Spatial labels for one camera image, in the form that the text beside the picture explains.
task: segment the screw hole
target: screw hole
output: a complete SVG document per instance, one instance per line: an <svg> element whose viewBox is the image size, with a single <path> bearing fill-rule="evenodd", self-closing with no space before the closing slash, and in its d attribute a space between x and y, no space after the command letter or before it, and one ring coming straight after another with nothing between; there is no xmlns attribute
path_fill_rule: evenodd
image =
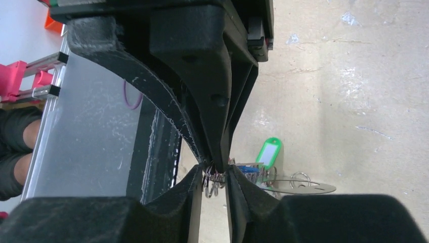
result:
<svg viewBox="0 0 429 243"><path fill-rule="evenodd" d="M183 56L182 59L187 63L195 63L198 60L198 57L194 55Z"/></svg>
<svg viewBox="0 0 429 243"><path fill-rule="evenodd" d="M223 97L222 95L211 95L210 100L219 107L224 107L229 102L229 99L226 97Z"/></svg>

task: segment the white wall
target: white wall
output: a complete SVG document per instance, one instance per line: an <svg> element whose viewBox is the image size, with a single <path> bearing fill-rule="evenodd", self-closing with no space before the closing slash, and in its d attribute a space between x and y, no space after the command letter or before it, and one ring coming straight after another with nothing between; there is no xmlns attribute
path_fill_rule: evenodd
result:
<svg viewBox="0 0 429 243"><path fill-rule="evenodd" d="M0 64L32 62L59 51L61 38L44 29L48 9L36 0L2 1L0 8ZM32 77L21 90L30 89ZM10 212L20 197L0 201L0 211Z"/></svg>

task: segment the green key tag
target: green key tag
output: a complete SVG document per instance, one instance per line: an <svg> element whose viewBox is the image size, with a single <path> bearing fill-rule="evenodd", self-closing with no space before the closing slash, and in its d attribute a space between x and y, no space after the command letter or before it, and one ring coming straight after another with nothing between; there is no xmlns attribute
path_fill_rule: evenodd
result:
<svg viewBox="0 0 429 243"><path fill-rule="evenodd" d="M256 163L262 163L266 170L271 169L276 161L277 155L281 149L281 141L278 138L269 138L265 141L264 145L256 158Z"/></svg>

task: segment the floor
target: floor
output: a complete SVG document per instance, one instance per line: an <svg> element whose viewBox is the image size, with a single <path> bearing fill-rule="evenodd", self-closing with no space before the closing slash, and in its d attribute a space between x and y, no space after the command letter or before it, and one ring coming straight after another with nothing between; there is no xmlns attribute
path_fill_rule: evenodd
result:
<svg viewBox="0 0 429 243"><path fill-rule="evenodd" d="M392 195L429 236L429 2L274 7L274 50L260 65L231 157L253 162L278 137L283 174L303 171L335 193ZM184 148L180 176L195 163ZM224 190L203 199L200 242L228 242L225 206Z"/></svg>

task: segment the orange object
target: orange object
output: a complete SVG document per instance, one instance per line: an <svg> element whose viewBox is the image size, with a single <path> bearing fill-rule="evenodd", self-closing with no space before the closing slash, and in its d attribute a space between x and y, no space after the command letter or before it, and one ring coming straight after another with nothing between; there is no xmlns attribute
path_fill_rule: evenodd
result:
<svg viewBox="0 0 429 243"><path fill-rule="evenodd" d="M51 18L51 11L48 10L48 15L46 16L45 29L61 34L63 29L63 24L57 22Z"/></svg>

